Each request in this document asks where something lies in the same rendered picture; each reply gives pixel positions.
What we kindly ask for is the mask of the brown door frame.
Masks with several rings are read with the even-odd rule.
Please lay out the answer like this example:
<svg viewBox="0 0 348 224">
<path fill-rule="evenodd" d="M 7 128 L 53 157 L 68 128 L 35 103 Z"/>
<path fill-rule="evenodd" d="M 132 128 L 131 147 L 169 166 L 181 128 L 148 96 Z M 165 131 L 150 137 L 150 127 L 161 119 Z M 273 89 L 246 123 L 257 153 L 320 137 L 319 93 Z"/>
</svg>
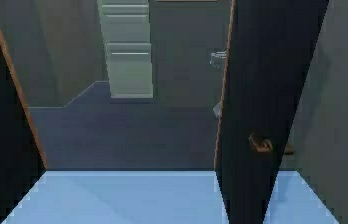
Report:
<svg viewBox="0 0 348 224">
<path fill-rule="evenodd" d="M 46 159 L 0 27 L 0 224 L 46 171 Z"/>
</svg>

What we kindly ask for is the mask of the black room door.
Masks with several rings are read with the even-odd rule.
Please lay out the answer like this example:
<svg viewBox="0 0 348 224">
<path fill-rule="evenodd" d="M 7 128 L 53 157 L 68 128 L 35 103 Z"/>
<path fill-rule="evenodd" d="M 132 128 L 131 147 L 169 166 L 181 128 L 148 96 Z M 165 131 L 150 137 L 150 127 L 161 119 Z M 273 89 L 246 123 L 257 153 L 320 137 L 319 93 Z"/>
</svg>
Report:
<svg viewBox="0 0 348 224">
<path fill-rule="evenodd" d="M 263 224 L 329 1 L 232 0 L 214 159 L 229 224 Z"/>
</svg>

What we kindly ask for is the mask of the pale green chest of drawers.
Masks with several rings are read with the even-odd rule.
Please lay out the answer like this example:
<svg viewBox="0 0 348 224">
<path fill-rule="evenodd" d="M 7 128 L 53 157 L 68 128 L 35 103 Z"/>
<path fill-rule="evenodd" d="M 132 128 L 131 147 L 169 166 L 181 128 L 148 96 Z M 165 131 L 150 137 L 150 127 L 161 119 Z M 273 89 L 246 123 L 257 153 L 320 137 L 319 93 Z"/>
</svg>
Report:
<svg viewBox="0 0 348 224">
<path fill-rule="evenodd" d="M 148 0 L 97 0 L 112 98 L 152 98 Z"/>
</svg>

